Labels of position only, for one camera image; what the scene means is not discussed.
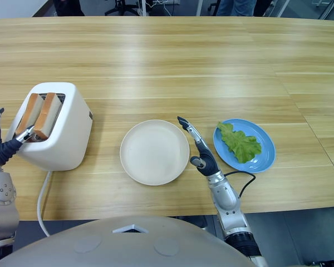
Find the table surface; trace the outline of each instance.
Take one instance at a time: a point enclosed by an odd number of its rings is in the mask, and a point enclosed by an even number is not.
[[[188,164],[145,186],[120,164],[141,121],[187,118],[214,150],[218,121],[243,118],[272,137],[277,159],[242,197],[244,212],[334,206],[334,21],[236,17],[0,19],[3,132],[30,89],[74,83],[95,115],[83,163],[55,172],[44,219],[215,214],[205,178]],[[196,149],[188,136],[191,155]],[[218,161],[224,172],[232,169]],[[21,220],[36,220],[46,173],[15,156],[4,167]],[[236,190],[249,177],[230,177]]]

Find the lettuce leaf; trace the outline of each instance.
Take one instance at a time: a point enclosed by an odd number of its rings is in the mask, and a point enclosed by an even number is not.
[[[252,160],[255,155],[261,154],[261,144],[257,142],[256,137],[246,136],[243,131],[233,131],[231,123],[219,122],[217,127],[222,132],[222,140],[233,151],[239,163],[245,163]]]

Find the bread slice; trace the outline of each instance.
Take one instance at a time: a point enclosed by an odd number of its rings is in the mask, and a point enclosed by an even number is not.
[[[35,133],[42,139],[49,138],[62,103],[55,93],[48,93],[35,123]]]
[[[38,115],[41,112],[42,105],[43,98],[37,93],[32,93],[28,99],[26,110],[23,113],[21,122],[15,130],[16,135],[19,135],[27,127],[35,124]]]

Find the jeans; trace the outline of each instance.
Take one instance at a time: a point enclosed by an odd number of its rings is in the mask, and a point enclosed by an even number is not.
[[[221,0],[217,16],[247,16],[254,14],[256,0]]]

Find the black cable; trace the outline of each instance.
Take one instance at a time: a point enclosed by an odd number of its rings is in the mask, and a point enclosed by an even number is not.
[[[251,184],[255,179],[256,179],[256,176],[254,174],[252,174],[251,172],[248,172],[248,171],[232,171],[232,172],[229,172],[227,174],[224,174],[225,177],[227,177],[228,175],[231,175],[231,174],[238,174],[238,173],[242,173],[242,174],[248,174],[248,175],[251,175],[252,176],[252,179],[250,181],[248,181],[244,187],[241,189],[241,192],[239,194],[239,198],[241,198],[242,194],[244,193],[244,190],[246,189],[246,187]]]
[[[173,0],[173,9],[172,9],[172,16],[174,14],[174,0]]]

